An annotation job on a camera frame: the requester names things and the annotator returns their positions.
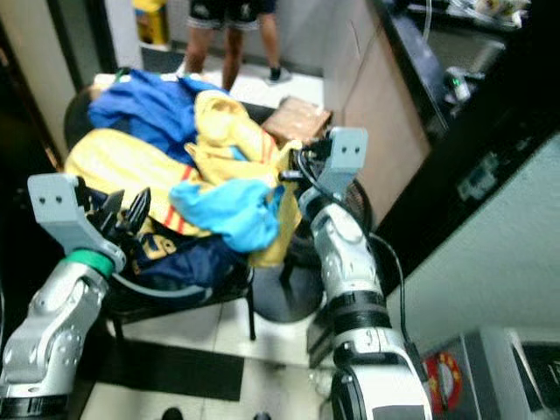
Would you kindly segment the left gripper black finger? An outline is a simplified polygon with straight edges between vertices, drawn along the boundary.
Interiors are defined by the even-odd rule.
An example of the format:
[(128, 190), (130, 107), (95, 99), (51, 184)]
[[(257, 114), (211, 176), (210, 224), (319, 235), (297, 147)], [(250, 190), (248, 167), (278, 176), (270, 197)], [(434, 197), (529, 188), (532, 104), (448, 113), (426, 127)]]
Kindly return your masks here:
[(145, 187), (136, 193), (127, 212), (127, 233), (131, 237), (139, 235), (151, 211), (151, 189)]
[(121, 209), (124, 191), (108, 193), (101, 206), (97, 208), (97, 231), (103, 237), (117, 237), (123, 231)]

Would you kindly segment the yellow jersey with red stripes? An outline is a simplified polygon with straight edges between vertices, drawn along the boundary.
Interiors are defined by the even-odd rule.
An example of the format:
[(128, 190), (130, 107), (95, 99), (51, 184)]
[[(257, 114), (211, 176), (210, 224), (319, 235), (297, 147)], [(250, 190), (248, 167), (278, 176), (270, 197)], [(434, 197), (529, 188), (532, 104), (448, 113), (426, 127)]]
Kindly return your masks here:
[[(194, 227), (172, 206), (169, 192), (181, 183), (199, 185), (204, 191), (231, 179), (259, 179), (270, 186), (283, 186), (277, 212), (280, 229), (296, 224), (298, 217), (285, 211), (297, 204), (295, 185), (280, 180), (285, 145), (290, 143), (277, 144), (231, 96), (201, 93), (200, 105), (195, 116), (199, 135), (196, 143), (185, 146), (194, 165), (177, 163), (120, 129), (92, 129), (69, 151), (64, 171), (83, 177), (89, 187), (102, 193), (125, 191), (127, 201), (141, 189), (150, 188), (149, 219), (179, 235), (219, 236)], [(275, 267), (284, 249), (275, 239), (267, 248), (245, 255), (252, 267)]]

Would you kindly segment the brown cardboard box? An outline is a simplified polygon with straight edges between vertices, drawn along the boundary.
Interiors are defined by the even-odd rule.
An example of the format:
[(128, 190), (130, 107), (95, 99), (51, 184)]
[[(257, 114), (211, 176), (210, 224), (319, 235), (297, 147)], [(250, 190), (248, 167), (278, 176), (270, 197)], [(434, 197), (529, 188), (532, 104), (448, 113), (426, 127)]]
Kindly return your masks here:
[(279, 145), (306, 145), (324, 135), (332, 117), (333, 112), (323, 105), (289, 95), (280, 101), (276, 111), (264, 121), (262, 128)]

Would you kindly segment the navy garment with yellow print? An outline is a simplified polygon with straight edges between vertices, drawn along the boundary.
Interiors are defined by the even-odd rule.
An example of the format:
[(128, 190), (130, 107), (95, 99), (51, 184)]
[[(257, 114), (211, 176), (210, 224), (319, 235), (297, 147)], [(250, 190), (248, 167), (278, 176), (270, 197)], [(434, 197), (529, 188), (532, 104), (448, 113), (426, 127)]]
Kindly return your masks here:
[(229, 248), (221, 236), (151, 232), (140, 235), (121, 279), (133, 291), (178, 298), (212, 291), (246, 262), (244, 253)]

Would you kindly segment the brown wooden cabinet panel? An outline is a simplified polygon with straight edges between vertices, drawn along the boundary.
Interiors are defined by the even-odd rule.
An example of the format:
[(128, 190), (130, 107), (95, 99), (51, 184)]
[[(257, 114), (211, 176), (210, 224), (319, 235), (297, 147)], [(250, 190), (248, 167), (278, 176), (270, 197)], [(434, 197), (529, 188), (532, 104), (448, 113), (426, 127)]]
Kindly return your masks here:
[(399, 200), (431, 144), (393, 56), (387, 33), (368, 0), (329, 0), (324, 99), (340, 127), (367, 130), (359, 181), (380, 223)]

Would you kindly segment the light blue cloth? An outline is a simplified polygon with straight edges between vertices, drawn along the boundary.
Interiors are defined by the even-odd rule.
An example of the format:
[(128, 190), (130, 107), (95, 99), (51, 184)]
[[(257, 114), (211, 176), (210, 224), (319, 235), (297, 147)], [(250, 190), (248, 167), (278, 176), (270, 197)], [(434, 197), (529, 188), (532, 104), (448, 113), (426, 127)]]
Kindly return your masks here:
[(200, 185), (174, 185), (169, 200), (194, 227), (223, 237), (234, 251), (249, 253), (266, 249), (279, 235), (277, 212), (284, 193), (283, 185), (231, 179), (207, 191)]

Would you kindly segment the royal blue garment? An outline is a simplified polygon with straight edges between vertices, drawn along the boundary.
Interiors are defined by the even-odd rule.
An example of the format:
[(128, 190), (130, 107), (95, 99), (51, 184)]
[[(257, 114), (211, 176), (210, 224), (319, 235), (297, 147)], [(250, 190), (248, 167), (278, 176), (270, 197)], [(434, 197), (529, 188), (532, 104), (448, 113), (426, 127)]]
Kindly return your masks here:
[(184, 165), (195, 165), (186, 145), (195, 144), (195, 100), (201, 93), (220, 93), (208, 81), (193, 77), (165, 80), (160, 73), (133, 69), (91, 101), (87, 117), (97, 129), (123, 128)]

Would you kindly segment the black floor mat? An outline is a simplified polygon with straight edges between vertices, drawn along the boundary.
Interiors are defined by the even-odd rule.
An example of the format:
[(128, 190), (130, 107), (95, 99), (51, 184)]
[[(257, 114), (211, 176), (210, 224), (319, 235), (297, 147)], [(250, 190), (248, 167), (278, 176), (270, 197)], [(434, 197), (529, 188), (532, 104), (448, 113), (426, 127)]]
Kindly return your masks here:
[(105, 351), (97, 364), (96, 380), (130, 389), (235, 403), (241, 397), (245, 361), (228, 353), (124, 341)]

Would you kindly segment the black counter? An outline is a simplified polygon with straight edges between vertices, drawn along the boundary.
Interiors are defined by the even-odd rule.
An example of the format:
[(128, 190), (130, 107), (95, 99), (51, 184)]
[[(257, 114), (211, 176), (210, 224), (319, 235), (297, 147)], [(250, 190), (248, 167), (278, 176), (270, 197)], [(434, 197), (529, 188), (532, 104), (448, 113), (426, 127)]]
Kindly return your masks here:
[[(527, 23), (459, 112), (412, 0), (368, 0), (389, 39), (430, 152), (374, 231), (396, 249), (389, 308), (421, 352), (480, 326), (560, 328), (560, 0)], [(497, 184), (463, 201), (459, 183), (493, 153)]]

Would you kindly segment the grey device with green light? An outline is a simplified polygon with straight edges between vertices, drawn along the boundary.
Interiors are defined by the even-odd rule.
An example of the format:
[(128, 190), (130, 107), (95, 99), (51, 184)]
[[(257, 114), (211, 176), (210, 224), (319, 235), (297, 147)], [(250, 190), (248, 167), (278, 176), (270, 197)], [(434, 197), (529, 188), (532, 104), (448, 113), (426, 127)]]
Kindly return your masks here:
[(453, 115), (472, 99), (473, 92), (485, 77), (487, 77), (486, 73), (474, 72), (460, 66), (449, 66), (445, 69), (444, 84), (447, 93), (444, 96), (444, 103), (451, 108)]

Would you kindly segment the person in black shorts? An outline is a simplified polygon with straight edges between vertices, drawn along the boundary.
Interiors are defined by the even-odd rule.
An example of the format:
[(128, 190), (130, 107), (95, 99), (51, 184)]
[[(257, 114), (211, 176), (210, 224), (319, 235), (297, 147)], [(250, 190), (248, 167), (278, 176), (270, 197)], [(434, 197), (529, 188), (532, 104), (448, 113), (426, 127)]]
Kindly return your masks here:
[(244, 59), (244, 36), (259, 31), (269, 67), (267, 83), (275, 85), (292, 79), (281, 64), (280, 37), (277, 32), (277, 0), (191, 0), (187, 15), (189, 41), (176, 75), (203, 72), (214, 33), (225, 29), (227, 55), (221, 69), (221, 88), (232, 89)]

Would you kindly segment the pale rectangular label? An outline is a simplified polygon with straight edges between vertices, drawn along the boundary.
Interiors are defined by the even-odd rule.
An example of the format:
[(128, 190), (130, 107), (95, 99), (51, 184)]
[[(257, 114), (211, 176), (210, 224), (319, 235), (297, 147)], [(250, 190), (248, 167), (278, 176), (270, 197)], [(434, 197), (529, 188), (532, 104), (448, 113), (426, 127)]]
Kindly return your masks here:
[(483, 200), (497, 184), (494, 173), (499, 165), (499, 158), (493, 153), (488, 153), (488, 155), (482, 157), (479, 163), (458, 184), (459, 198), (463, 201)]

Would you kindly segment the yellow container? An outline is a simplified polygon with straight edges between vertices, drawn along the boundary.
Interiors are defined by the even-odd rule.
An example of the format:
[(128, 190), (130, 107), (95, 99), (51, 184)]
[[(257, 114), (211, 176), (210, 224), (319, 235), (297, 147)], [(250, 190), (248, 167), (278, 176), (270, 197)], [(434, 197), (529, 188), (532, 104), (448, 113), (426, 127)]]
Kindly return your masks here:
[(165, 12), (167, 3), (168, 0), (132, 0), (137, 38), (141, 45), (164, 51), (171, 47), (171, 33)]

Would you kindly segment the clear plastic bottle green label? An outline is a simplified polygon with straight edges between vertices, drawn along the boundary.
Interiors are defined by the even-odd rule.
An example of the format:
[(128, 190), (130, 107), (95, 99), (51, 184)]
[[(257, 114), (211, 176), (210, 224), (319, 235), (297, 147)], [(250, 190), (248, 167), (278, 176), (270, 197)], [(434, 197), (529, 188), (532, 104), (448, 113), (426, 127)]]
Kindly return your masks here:
[(315, 391), (324, 399), (328, 399), (332, 392), (333, 375), (336, 369), (333, 367), (312, 369), (308, 374), (309, 383)]

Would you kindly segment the grey appliance with red sticker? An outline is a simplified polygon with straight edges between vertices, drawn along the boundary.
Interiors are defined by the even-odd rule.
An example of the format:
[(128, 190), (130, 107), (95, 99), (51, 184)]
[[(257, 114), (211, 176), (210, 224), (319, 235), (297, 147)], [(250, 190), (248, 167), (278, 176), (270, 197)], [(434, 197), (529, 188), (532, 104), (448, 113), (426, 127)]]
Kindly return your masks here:
[(560, 328), (488, 325), (423, 361), (435, 420), (560, 420)]

